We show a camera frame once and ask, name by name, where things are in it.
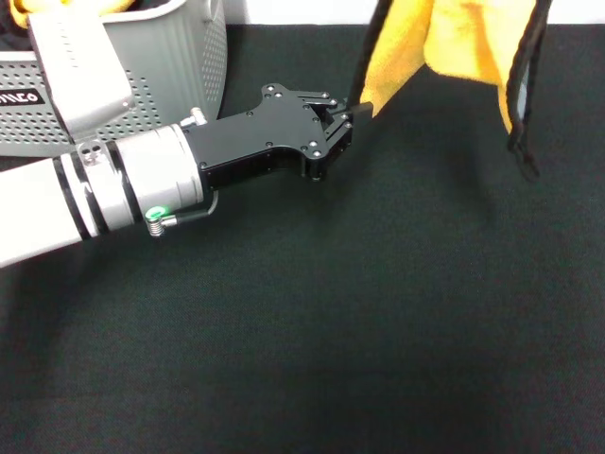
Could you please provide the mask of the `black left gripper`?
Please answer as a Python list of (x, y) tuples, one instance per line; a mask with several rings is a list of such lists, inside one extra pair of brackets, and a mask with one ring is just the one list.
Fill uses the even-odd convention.
[(257, 107), (185, 127), (202, 186), (218, 190), (278, 170), (322, 180), (372, 120), (370, 102), (349, 107), (346, 101), (272, 83), (262, 88)]

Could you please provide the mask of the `grey perforated storage basket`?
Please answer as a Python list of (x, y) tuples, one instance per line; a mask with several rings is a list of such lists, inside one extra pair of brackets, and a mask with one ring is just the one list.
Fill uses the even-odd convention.
[[(0, 0), (0, 157), (51, 157), (73, 142), (55, 112), (27, 29)], [(102, 142), (220, 110), (227, 70), (222, 0), (136, 0), (100, 16), (134, 95), (134, 106), (96, 136)]]

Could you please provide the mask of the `black tablecloth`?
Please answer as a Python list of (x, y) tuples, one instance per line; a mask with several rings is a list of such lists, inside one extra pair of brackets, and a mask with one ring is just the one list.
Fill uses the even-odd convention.
[(423, 70), (321, 183), (0, 270), (0, 454), (605, 454), (605, 26), (529, 137)]

